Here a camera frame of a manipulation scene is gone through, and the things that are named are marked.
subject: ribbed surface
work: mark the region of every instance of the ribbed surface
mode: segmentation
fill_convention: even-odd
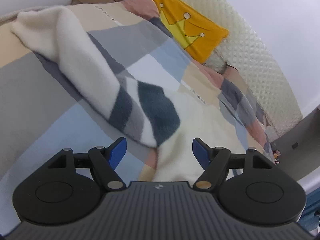
[[[106,195],[86,218],[60,227],[22,223],[9,240],[311,240],[296,223],[259,228],[225,214],[209,193],[186,182],[132,182]]]
[[[251,26],[226,0],[182,1],[229,30],[228,37],[206,61],[207,66],[221,72],[227,62],[239,71],[276,128],[277,136],[272,139],[292,129],[302,119],[297,100],[278,63]]]

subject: yellow crown design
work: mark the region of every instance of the yellow crown design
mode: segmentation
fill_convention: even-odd
[[[184,13],[183,14],[183,19],[180,21],[177,21],[174,24],[169,24],[165,14],[164,14],[164,10],[162,9],[164,7],[163,3],[160,3],[160,19],[162,21],[162,23],[164,24],[164,26],[169,30],[169,32],[171,32],[171,34],[174,36],[174,38],[177,40],[177,42],[179,42],[179,44],[185,49],[188,46],[190,46],[192,43],[195,42],[195,40],[197,40],[199,37],[204,37],[205,34],[204,33],[200,33],[197,36],[192,36],[189,37],[186,35],[186,31],[185,31],[185,23],[186,20],[191,18],[191,15],[189,13]]]

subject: padded headboard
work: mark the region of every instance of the padded headboard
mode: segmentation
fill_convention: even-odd
[[[202,15],[229,30],[206,65],[223,71],[235,67],[257,98],[273,128],[266,130],[271,141],[292,129],[302,114],[278,63],[251,26],[226,0],[182,0]]]

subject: blue curtain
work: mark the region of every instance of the blue curtain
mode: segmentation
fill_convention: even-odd
[[[315,212],[320,211],[320,188],[307,195],[307,204],[298,224],[307,231],[312,231],[319,226],[320,217]]]

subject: bed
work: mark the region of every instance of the bed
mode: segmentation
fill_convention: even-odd
[[[194,60],[149,0],[10,17],[0,26],[0,234],[20,222],[15,187],[63,148],[87,152],[126,137],[115,169],[126,184],[192,184],[203,172],[192,155],[195,137],[233,153],[255,147],[273,161],[268,115],[237,86],[237,67],[222,75]]]

